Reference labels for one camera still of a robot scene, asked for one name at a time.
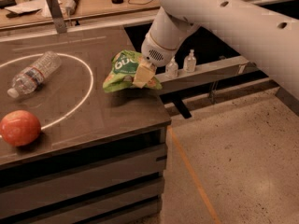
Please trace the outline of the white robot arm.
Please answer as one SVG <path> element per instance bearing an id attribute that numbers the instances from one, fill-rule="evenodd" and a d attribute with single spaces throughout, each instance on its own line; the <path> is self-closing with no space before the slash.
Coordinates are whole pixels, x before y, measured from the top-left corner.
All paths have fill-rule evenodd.
<path id="1" fill-rule="evenodd" d="M 143 57 L 167 65 L 204 27 L 299 99 L 299 20 L 242 0 L 159 0 L 142 43 Z"/>

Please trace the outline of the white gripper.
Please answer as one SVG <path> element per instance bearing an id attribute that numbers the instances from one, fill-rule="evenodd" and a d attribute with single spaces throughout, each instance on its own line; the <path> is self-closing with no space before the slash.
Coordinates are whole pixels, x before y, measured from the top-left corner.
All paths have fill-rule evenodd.
<path id="1" fill-rule="evenodd" d="M 133 85 L 140 89 L 153 88 L 156 85 L 154 80 L 156 66 L 166 66 L 177 51 L 162 48 L 155 43 L 150 33 L 147 33 L 141 46 L 141 53 L 144 58 L 140 60 L 136 69 Z"/>

